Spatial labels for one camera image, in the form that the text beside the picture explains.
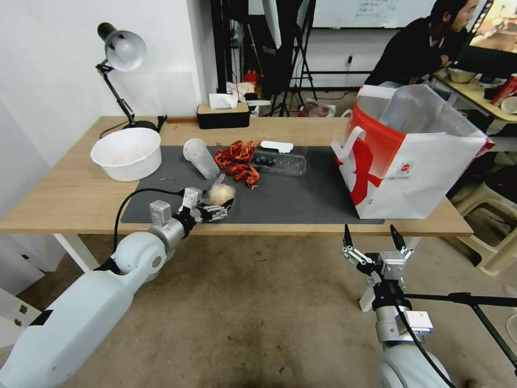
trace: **white paper bag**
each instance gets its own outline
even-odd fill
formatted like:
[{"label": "white paper bag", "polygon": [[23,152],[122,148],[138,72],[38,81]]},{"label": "white paper bag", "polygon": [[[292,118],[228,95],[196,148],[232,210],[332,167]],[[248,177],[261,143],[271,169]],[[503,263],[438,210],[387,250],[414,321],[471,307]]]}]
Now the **white paper bag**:
[{"label": "white paper bag", "polygon": [[426,85],[364,86],[351,113],[332,148],[360,218],[427,218],[488,144]]}]

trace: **spicy crayfish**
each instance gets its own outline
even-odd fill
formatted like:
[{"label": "spicy crayfish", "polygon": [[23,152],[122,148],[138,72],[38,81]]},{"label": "spicy crayfish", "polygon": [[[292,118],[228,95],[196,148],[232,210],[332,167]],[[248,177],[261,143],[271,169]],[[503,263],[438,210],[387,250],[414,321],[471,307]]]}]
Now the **spicy crayfish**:
[{"label": "spicy crayfish", "polygon": [[226,169],[226,174],[233,176],[237,182],[246,178],[246,184],[248,187],[251,187],[251,189],[258,187],[255,183],[260,179],[260,175],[252,165],[237,164],[230,166]]},{"label": "spicy crayfish", "polygon": [[248,163],[253,157],[255,147],[260,141],[250,141],[243,145],[242,141],[236,141],[227,150],[219,150],[214,156],[214,160],[219,168],[225,169],[226,173],[233,176],[236,181],[246,178],[246,184],[252,189],[256,187],[255,183],[259,180],[260,175],[255,168]]}]

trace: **table leg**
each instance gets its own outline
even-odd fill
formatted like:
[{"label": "table leg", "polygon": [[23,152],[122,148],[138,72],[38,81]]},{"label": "table leg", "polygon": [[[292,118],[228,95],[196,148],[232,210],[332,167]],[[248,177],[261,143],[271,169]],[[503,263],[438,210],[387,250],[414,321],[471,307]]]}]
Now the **table leg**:
[{"label": "table leg", "polygon": [[38,309],[0,288],[0,316],[13,322],[16,326],[25,327],[41,313]]},{"label": "table leg", "polygon": [[375,300],[375,294],[373,292],[373,287],[368,287],[364,295],[359,300],[359,306],[361,307],[361,311],[363,313],[367,313],[372,309],[372,303]]},{"label": "table leg", "polygon": [[77,234],[55,233],[54,237],[84,272],[89,272],[99,267],[99,263]]},{"label": "table leg", "polygon": [[[422,237],[412,237],[407,243],[407,247],[409,249],[415,249],[418,243],[422,240]],[[372,309],[372,303],[375,300],[375,294],[373,292],[373,287],[368,287],[365,291],[361,299],[359,300],[359,307],[361,307],[361,311],[363,313],[367,313]]]},{"label": "table leg", "polygon": [[458,101],[458,93],[452,92],[451,96],[447,100],[450,106],[454,106],[454,104]]}]

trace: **beige carpet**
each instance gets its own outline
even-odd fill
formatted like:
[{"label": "beige carpet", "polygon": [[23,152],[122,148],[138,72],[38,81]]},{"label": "beige carpet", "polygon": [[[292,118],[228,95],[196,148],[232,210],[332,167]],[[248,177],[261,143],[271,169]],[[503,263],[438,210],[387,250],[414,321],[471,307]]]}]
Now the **beige carpet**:
[{"label": "beige carpet", "polygon": [[[110,237],[84,236],[99,260]],[[365,252],[387,238],[355,238]],[[66,387],[379,387],[375,314],[357,300],[365,277],[340,255],[340,237],[190,237]],[[427,238],[408,267],[407,291],[502,296],[517,267],[490,278],[448,242]],[[45,308],[78,276],[65,258],[20,296]],[[468,307],[415,301],[435,325],[426,348],[453,381],[515,386],[509,361]],[[486,308],[501,331],[511,311]],[[0,350],[4,360],[8,349]]]}]

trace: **white stool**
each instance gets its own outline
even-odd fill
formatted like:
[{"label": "white stool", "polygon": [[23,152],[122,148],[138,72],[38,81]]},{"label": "white stool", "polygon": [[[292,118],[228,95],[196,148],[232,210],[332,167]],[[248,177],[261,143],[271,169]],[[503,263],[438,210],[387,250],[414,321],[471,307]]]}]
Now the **white stool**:
[{"label": "white stool", "polygon": [[[505,167],[489,177],[473,193],[461,200],[456,209],[465,217],[479,205],[488,204],[517,221],[517,167]],[[496,246],[491,246],[476,236],[458,237],[476,251],[481,262],[477,267],[490,276],[496,276],[517,259],[517,229],[514,229]]]}]

